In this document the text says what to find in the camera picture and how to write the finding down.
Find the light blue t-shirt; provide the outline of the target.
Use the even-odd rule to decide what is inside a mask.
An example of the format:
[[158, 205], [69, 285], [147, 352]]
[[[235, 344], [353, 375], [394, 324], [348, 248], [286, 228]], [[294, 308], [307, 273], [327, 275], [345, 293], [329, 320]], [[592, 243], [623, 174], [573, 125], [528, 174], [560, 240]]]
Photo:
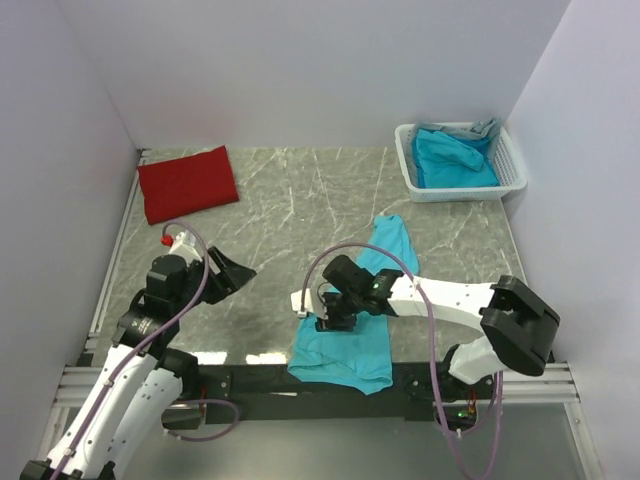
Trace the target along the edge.
[[[417, 275], [419, 259], [404, 220], [398, 215], [378, 216], [368, 243], [400, 259]], [[288, 373], [302, 382], [352, 387], [371, 395], [393, 384], [388, 321], [363, 312], [352, 332], [319, 332], [317, 317], [303, 318], [296, 332]]]

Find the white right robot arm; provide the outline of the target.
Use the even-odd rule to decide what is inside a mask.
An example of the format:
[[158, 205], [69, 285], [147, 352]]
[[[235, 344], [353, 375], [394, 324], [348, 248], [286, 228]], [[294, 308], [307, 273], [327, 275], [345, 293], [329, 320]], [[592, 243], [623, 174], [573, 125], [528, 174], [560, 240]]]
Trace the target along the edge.
[[324, 269], [330, 290], [301, 290], [291, 301], [299, 314], [316, 316], [319, 331], [351, 332], [360, 314], [423, 317], [462, 325], [480, 333], [448, 353], [439, 374], [444, 395], [460, 399], [482, 378], [502, 370], [540, 377], [549, 361], [559, 315], [519, 278], [503, 275], [495, 283], [431, 280], [400, 269], [378, 273], [346, 255]]

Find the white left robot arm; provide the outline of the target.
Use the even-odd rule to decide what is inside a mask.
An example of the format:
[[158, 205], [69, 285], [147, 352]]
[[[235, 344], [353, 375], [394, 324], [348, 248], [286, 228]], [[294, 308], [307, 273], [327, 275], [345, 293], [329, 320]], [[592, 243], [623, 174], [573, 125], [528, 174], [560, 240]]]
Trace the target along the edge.
[[197, 358], [170, 347], [180, 317], [247, 285], [255, 270], [211, 247], [174, 246], [153, 260], [146, 285], [119, 319], [102, 370], [66, 433], [23, 479], [119, 479], [174, 402], [204, 404]]

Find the folded red t-shirt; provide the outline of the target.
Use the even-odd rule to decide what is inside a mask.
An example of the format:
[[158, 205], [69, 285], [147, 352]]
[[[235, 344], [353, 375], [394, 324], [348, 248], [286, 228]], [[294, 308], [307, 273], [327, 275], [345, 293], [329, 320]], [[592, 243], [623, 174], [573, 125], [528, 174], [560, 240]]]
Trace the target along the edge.
[[149, 225], [239, 200], [225, 146], [138, 168]]

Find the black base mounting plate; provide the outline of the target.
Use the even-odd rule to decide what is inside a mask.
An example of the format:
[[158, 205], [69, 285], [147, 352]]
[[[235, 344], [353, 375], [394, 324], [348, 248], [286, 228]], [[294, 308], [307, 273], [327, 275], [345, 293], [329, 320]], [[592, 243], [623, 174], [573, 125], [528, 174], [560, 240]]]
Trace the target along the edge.
[[183, 397], [230, 401], [242, 420], [432, 421], [435, 411], [428, 362], [394, 363], [392, 385], [370, 395], [354, 387], [302, 382], [285, 365], [201, 365]]

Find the blue t-shirt in basket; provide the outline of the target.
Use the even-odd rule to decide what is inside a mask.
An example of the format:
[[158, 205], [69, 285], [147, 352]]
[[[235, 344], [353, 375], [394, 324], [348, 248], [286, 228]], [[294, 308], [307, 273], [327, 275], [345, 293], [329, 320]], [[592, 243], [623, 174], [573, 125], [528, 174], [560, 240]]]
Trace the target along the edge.
[[411, 150], [421, 189], [491, 188], [500, 180], [489, 159], [489, 138], [466, 139], [418, 129]]

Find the white plastic laundry basket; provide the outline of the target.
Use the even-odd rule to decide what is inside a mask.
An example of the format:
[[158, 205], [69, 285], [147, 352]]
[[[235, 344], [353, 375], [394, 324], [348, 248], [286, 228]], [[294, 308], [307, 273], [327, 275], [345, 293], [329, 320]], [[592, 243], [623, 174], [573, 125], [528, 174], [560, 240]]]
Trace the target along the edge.
[[520, 191], [527, 185], [522, 156], [514, 146], [506, 129], [501, 126], [494, 141], [490, 158], [500, 185], [482, 188], [423, 189], [417, 186], [417, 169], [412, 154], [412, 141], [418, 126], [402, 124], [395, 129], [395, 146], [402, 178], [414, 203], [500, 200], [507, 194]]

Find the grey t-shirt in basket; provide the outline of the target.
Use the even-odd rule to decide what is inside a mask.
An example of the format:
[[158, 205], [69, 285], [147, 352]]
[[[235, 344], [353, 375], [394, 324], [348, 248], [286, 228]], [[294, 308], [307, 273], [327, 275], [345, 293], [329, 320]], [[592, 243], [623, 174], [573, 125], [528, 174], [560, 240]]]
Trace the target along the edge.
[[502, 122], [497, 117], [463, 126], [453, 123], [420, 123], [417, 126], [418, 129], [425, 131], [441, 132], [458, 139], [473, 141], [492, 140], [500, 134], [501, 127]]

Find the aluminium frame rail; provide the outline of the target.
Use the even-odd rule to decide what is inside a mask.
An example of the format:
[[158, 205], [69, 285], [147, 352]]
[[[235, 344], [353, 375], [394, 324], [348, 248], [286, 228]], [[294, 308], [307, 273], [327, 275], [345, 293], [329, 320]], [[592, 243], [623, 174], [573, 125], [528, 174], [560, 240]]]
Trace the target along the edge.
[[[54, 395], [54, 408], [80, 408], [102, 371], [101, 367], [66, 367]], [[514, 371], [503, 374], [503, 400], [512, 404], [579, 403], [568, 363], [548, 364], [540, 377]]]

